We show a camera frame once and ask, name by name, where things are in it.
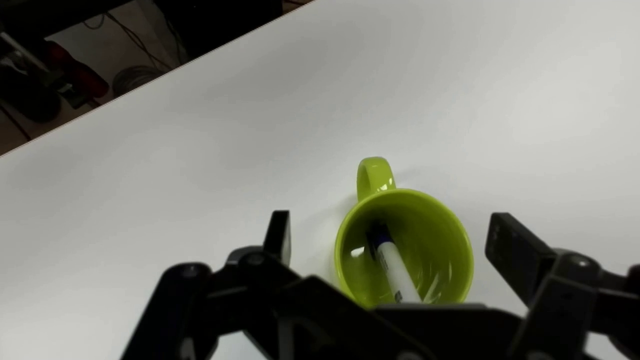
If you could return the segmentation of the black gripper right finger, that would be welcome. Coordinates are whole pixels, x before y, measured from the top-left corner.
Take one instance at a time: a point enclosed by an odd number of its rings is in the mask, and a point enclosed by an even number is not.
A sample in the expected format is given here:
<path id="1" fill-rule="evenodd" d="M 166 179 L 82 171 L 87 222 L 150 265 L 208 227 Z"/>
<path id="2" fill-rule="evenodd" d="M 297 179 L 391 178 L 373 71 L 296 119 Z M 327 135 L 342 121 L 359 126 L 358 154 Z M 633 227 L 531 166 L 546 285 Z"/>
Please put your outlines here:
<path id="1" fill-rule="evenodd" d="M 527 307 L 509 360 L 593 360 L 589 332 L 640 360 L 640 264 L 607 272 L 585 253 L 550 247 L 508 212 L 489 216 L 484 253 Z"/>

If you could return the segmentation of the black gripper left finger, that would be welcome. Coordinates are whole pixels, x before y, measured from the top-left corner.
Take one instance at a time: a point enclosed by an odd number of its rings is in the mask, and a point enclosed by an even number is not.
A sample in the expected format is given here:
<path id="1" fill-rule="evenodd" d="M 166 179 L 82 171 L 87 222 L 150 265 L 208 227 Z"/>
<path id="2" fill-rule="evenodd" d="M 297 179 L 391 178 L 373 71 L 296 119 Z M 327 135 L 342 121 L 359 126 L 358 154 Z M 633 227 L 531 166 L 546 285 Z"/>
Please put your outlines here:
<path id="1" fill-rule="evenodd" d="M 318 275 L 289 268 L 289 212 L 274 209 L 260 246 L 212 272 L 169 265 L 119 360 L 209 360 L 242 332 L 268 360 L 428 360 L 428 348 Z"/>

